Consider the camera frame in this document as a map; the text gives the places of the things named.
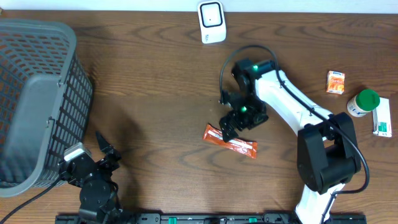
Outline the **orange snack packet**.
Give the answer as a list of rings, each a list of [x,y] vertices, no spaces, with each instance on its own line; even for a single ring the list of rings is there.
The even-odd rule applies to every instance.
[[[345,91],[345,74],[336,71],[329,71],[326,81],[326,92],[343,94]]]

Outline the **white Panadol medicine box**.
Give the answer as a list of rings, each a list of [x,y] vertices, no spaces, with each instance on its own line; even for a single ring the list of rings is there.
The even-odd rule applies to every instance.
[[[380,104],[373,110],[373,134],[386,138],[392,137],[389,99],[380,98]]]

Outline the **red Top chocolate bar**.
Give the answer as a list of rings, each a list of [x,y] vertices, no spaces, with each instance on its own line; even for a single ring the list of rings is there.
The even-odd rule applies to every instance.
[[[210,124],[206,125],[202,140],[244,154],[252,159],[257,157],[257,142],[244,141],[237,138],[224,142],[222,132]]]

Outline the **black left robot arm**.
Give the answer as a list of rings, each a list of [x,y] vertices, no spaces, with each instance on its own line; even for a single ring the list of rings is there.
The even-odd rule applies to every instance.
[[[120,152],[96,132],[104,157],[94,161],[91,152],[80,142],[64,152],[59,163],[59,177],[81,188],[79,217],[93,223],[135,223],[135,214],[122,208],[118,184],[111,176],[119,168]]]

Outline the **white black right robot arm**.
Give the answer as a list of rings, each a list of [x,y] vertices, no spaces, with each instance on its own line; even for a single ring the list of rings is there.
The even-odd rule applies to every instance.
[[[238,131],[268,119],[270,106],[297,136],[297,170],[303,193],[287,223],[366,223],[362,216],[332,215],[331,207],[344,186],[363,168],[353,121],[346,113],[333,114],[301,93],[273,60],[237,61],[231,71],[238,93],[221,92],[221,103],[232,110],[220,119],[224,142],[238,141]]]

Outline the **small green white can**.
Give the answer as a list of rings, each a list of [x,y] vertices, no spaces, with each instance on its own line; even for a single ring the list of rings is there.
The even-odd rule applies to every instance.
[[[380,96],[374,90],[366,89],[347,102],[347,110],[354,117],[363,117],[377,108]]]

